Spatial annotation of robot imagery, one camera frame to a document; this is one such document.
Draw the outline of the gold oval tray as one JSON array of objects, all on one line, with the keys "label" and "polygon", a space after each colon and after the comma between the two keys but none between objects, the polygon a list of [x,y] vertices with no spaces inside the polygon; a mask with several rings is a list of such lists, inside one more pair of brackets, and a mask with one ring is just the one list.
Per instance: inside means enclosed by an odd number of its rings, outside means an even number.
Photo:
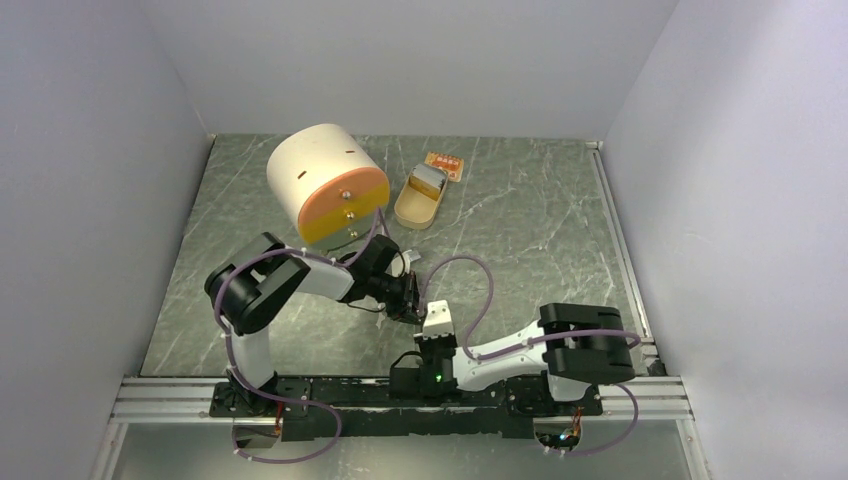
[{"label": "gold oval tray", "polygon": [[408,177],[394,205],[395,217],[402,226],[423,230],[433,223],[448,181],[441,197],[432,200],[413,190],[408,184]]}]

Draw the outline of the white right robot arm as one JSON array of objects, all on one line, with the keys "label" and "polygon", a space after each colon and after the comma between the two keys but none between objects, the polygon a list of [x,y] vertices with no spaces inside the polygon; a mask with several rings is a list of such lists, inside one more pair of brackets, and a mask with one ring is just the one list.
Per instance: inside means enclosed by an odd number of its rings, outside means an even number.
[{"label": "white right robot arm", "polygon": [[639,335],[624,329],[611,307],[550,303],[538,319],[515,333],[476,346],[461,344],[446,301],[426,306],[412,356],[418,364],[392,364],[394,398],[436,399],[488,387],[524,375],[539,375],[539,398],[550,413],[565,413],[592,385],[634,378],[631,351]]}]

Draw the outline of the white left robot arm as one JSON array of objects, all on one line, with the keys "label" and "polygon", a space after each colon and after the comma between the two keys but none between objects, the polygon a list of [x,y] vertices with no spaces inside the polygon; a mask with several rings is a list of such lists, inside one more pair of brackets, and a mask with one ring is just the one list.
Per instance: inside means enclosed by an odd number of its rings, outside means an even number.
[{"label": "white left robot arm", "polygon": [[215,269],[204,291],[225,332],[237,403],[254,416],[271,411],[277,400],[270,324],[294,294],[345,305],[370,297],[391,320],[423,321],[416,275],[397,243],[383,234],[334,262],[289,248],[265,232]]}]

